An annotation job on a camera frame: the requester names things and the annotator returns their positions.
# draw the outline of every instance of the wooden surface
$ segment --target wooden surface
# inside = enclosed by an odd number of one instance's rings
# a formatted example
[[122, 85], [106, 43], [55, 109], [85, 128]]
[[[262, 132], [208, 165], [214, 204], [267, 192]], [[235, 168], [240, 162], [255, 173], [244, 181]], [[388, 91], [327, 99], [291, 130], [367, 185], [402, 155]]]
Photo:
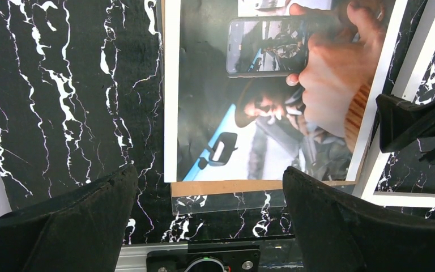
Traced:
[[[354, 181], [323, 181], [330, 186], [353, 185]], [[202, 196], [209, 194], [229, 194], [282, 190], [280, 180], [223, 180], [223, 181], [184, 181], [171, 184], [172, 197]]]

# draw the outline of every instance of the fingernail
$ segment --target fingernail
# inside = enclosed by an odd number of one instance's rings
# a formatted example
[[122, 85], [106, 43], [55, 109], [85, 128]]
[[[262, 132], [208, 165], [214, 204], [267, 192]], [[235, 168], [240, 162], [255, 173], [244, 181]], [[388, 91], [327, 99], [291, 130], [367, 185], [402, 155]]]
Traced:
[[359, 3], [357, 1], [351, 1], [349, 6], [351, 6], [353, 9], [357, 9], [359, 7]]
[[290, 15], [304, 15], [306, 12], [304, 8], [296, 3], [291, 4], [289, 7], [289, 14]]
[[296, 86], [299, 82], [299, 76], [297, 74], [291, 74], [286, 77], [286, 83], [289, 86]]

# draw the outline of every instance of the man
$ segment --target man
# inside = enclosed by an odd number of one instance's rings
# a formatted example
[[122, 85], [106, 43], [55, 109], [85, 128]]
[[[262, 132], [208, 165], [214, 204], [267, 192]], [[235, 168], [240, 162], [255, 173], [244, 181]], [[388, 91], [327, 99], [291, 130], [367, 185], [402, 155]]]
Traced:
[[286, 86], [279, 78], [250, 79], [236, 103], [236, 125], [244, 128], [259, 116], [271, 117], [271, 122], [286, 118], [296, 130], [317, 143], [342, 142], [304, 119], [302, 92], [302, 88]]

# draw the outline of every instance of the hand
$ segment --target hand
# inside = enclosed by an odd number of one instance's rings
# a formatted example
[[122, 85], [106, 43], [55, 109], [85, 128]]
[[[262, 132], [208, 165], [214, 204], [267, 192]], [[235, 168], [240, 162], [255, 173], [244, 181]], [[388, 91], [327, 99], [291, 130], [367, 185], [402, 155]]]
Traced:
[[[297, 4], [293, 4], [289, 12], [291, 15], [316, 12], [339, 16], [336, 11], [312, 10]], [[334, 37], [327, 32], [313, 34], [308, 42], [309, 60], [306, 68], [301, 74], [291, 74], [286, 78], [290, 86], [300, 83], [305, 88], [302, 99], [306, 105], [306, 120], [343, 138], [347, 133], [346, 116], [355, 96], [361, 97], [360, 104], [363, 104], [364, 97], [364, 104], [359, 105], [364, 112], [386, 34], [376, 14], [368, 7], [353, 1], [348, 4], [346, 13], [357, 28], [359, 41], [351, 42], [355, 31], [346, 27], [346, 24], [343, 24], [340, 34]], [[358, 111], [357, 116], [360, 115], [362, 120], [359, 107], [352, 107], [351, 110]], [[359, 130], [361, 120], [355, 120], [351, 125]]]

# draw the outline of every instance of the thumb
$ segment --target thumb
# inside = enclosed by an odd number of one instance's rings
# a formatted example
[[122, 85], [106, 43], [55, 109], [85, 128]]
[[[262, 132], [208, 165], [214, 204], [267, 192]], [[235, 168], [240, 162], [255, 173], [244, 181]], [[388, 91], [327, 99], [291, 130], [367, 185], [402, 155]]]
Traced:
[[300, 4], [292, 4], [291, 7], [289, 7], [289, 14], [290, 15], [304, 15], [309, 12], [309, 8], [303, 7]]
[[356, 1], [347, 8], [349, 21], [357, 27], [361, 40], [367, 43], [381, 33], [381, 22], [367, 7], [360, 7]]
[[334, 41], [341, 42], [341, 43], [350, 43], [355, 35], [356, 35], [356, 31], [353, 31], [350, 28], [345, 27], [343, 28], [343, 30], [341, 30], [341, 32], [339, 32], [336, 35]]
[[290, 74], [286, 77], [286, 83], [289, 86], [294, 87], [299, 83], [299, 74]]

